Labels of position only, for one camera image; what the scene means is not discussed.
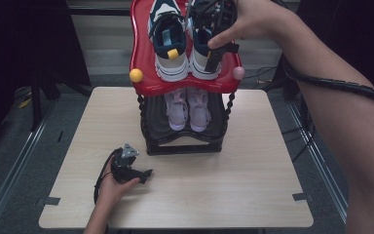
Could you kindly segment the dark metal stand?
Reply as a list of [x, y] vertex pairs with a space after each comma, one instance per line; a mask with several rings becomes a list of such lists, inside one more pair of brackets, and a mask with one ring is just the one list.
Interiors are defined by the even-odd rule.
[[31, 77], [31, 100], [32, 100], [31, 131], [34, 132], [42, 121], [41, 90], [40, 90], [39, 79], [36, 74], [33, 74]]

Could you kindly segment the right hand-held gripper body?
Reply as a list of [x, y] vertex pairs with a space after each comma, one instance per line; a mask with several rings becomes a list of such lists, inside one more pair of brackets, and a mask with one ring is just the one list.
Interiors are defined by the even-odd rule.
[[230, 28], [237, 16], [234, 0], [188, 0], [186, 3], [186, 29], [190, 36], [199, 30], [217, 35]]

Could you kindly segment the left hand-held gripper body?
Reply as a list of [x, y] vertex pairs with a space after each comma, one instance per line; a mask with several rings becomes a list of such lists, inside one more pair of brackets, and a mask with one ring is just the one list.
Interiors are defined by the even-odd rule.
[[128, 143], [113, 151], [111, 173], [118, 182], [130, 181], [136, 177], [144, 177], [142, 172], [134, 170], [131, 167], [137, 155], [138, 151]]

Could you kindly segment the metal floor rail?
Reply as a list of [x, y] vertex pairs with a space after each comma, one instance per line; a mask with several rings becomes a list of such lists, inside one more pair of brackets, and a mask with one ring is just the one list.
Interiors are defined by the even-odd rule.
[[315, 128], [310, 126], [308, 120], [304, 120], [302, 118], [302, 113], [295, 103], [289, 103], [287, 107], [297, 127], [297, 130], [300, 132], [300, 136], [305, 143], [304, 148], [298, 153], [298, 155], [301, 155], [305, 151], [310, 154], [339, 216], [341, 217], [342, 221], [346, 223], [348, 202], [341, 188], [339, 187], [335, 176], [329, 169], [328, 164], [318, 147], [318, 144], [315, 142]]
[[47, 127], [56, 100], [44, 102], [41, 106], [41, 120], [33, 125], [33, 108], [12, 109], [2, 125], [0, 136], [0, 217], [11, 200], [14, 190], [35, 152], [35, 147]]

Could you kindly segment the black curtain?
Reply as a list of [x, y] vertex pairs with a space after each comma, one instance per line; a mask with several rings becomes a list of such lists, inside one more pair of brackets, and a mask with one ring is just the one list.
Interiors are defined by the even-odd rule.
[[374, 0], [300, 0], [296, 14], [374, 85]]
[[0, 125], [20, 87], [91, 83], [66, 0], [0, 0]]

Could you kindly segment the purple sandal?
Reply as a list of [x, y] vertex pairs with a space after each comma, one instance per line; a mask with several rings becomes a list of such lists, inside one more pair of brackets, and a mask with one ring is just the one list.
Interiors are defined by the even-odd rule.
[[194, 132], [203, 132], [211, 120], [207, 109], [208, 92], [198, 88], [188, 88], [190, 127]]
[[177, 89], [165, 94], [168, 124], [174, 131], [181, 131], [188, 119], [186, 90]]

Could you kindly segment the person's right hand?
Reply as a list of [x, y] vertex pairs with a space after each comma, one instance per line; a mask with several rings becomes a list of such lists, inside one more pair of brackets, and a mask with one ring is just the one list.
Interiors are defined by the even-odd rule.
[[228, 29], [210, 39], [211, 49], [220, 48], [237, 39], [273, 38], [281, 20], [292, 12], [271, 0], [234, 0], [237, 20]]

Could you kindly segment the navy and white sneaker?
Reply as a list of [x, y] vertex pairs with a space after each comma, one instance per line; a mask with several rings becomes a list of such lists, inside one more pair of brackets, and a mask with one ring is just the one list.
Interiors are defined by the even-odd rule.
[[207, 42], [212, 37], [211, 31], [209, 29], [195, 28], [193, 19], [188, 18], [187, 32], [193, 43], [192, 52], [189, 58], [190, 71], [198, 79], [216, 79], [221, 72], [220, 64], [217, 64], [217, 67], [214, 71], [206, 71], [208, 53], [210, 52]]
[[155, 53], [158, 76], [177, 82], [188, 74], [184, 17], [175, 0], [154, 0], [148, 19], [149, 40]]

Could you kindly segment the red and black shoe rack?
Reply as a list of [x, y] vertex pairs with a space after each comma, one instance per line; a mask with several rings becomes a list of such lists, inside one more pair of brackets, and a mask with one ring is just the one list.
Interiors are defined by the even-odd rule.
[[[142, 72], [142, 79], [132, 85], [138, 94], [140, 127], [149, 155], [219, 152], [227, 132], [229, 114], [240, 81], [234, 69], [240, 57], [231, 53], [221, 60], [221, 73], [213, 81], [200, 80], [189, 74], [179, 82], [166, 82], [154, 68], [153, 46], [147, 38], [147, 10], [153, 0], [133, 0], [130, 16], [134, 41], [130, 69]], [[190, 127], [174, 131], [168, 124], [165, 94], [177, 88], [196, 87], [209, 92], [209, 111], [214, 119], [201, 133]]]

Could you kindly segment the person's left hand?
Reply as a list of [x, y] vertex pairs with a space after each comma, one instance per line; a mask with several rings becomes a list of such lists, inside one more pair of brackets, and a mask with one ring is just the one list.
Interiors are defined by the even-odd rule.
[[98, 189], [95, 206], [104, 210], [113, 208], [139, 182], [140, 179], [138, 177], [129, 181], [118, 182], [111, 173], [111, 162], [108, 162], [101, 176], [101, 184]]

